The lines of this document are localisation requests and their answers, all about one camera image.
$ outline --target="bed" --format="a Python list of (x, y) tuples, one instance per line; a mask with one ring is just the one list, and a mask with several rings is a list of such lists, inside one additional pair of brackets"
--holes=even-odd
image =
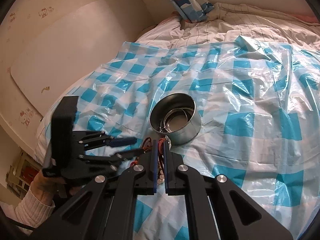
[[(43, 118), (34, 158), (43, 163), (64, 95), (80, 97), (74, 130), (136, 136), (139, 147), (156, 136), (154, 104), (188, 93), (203, 125), (172, 151), (203, 175), (227, 175), (298, 239), (320, 207), (320, 24), (245, 4), (216, 3), (207, 17), (192, 24), (172, 14), (70, 86)], [(139, 196), (134, 239), (188, 239), (184, 197), (163, 184)]]

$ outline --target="human hand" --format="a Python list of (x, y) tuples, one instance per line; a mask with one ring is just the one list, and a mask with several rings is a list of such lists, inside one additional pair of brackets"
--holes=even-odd
[[(57, 193), (58, 184), (66, 184), (63, 178), (46, 178), (43, 176), (42, 171), (35, 176), (30, 185), (33, 195), (42, 203), (47, 206), (52, 206), (53, 196)], [(74, 195), (81, 187), (73, 187), (69, 193)]]

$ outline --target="stainless steel cup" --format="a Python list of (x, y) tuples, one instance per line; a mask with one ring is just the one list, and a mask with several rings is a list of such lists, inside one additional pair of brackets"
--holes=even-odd
[(172, 145), (191, 141), (201, 129), (201, 115), (193, 98), (175, 93), (162, 98), (152, 109), (149, 122), (161, 135), (167, 135)]

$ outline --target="metal screw cap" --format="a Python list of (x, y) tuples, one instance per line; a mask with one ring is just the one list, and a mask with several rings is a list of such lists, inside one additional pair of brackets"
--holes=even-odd
[(95, 180), (95, 182), (97, 182), (97, 183), (102, 183), (102, 182), (104, 182), (104, 181), (106, 180), (106, 177), (103, 176), (103, 175), (99, 175), (99, 176), (95, 177), (94, 180)]
[(187, 171), (188, 169), (189, 169), (189, 167), (184, 164), (178, 166), (179, 171)]
[(217, 178), (217, 181), (221, 183), (225, 183), (227, 181), (227, 177), (224, 175), (218, 175), (216, 178)]
[(116, 170), (117, 170), (117, 167), (114, 166), (114, 165), (111, 165), (110, 168), (111, 168), (113, 171), (116, 171)]
[(135, 171), (143, 171), (144, 167), (140, 164), (133, 166), (133, 169)]

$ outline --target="plastic sheet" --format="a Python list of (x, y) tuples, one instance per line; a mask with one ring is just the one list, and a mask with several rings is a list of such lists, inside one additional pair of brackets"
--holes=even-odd
[[(206, 176), (228, 176), (297, 239), (319, 209), (319, 82), (319, 51), (239, 36), (172, 50), (126, 42), (68, 94), (80, 97), (74, 130), (136, 136), (138, 147), (155, 103), (188, 93), (203, 125), (172, 151)], [(54, 108), (43, 121), (47, 144)], [(188, 239), (183, 196), (163, 185), (139, 196), (134, 231), (135, 239)]]

